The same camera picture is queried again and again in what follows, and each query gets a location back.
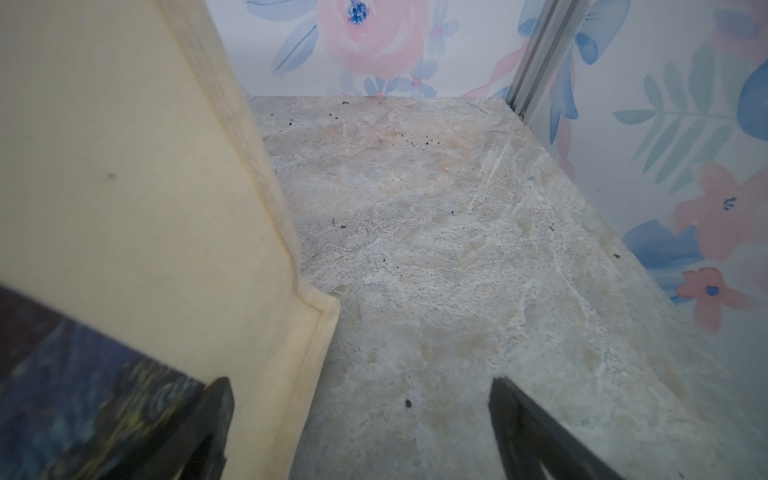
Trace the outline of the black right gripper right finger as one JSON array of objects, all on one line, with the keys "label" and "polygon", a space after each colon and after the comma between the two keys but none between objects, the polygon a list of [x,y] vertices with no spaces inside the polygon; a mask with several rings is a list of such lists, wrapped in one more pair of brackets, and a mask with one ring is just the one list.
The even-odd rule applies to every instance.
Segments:
[{"label": "black right gripper right finger", "polygon": [[488,409],[508,479],[622,479],[509,378],[493,379]]}]

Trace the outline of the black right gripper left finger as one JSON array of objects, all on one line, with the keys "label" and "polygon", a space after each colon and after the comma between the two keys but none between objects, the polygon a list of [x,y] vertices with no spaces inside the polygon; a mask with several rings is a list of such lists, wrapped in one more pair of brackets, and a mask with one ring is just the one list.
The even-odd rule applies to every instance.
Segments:
[{"label": "black right gripper left finger", "polygon": [[234,414],[227,377],[207,386],[105,479],[219,479]]}]

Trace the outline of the cream canvas bag starry print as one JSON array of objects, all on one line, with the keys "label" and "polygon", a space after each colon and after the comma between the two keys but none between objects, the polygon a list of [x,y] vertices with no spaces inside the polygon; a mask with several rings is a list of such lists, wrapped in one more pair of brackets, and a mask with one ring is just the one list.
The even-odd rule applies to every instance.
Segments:
[{"label": "cream canvas bag starry print", "polygon": [[340,305],[203,2],[2,3],[1,278],[228,377],[225,477],[288,477]]}]

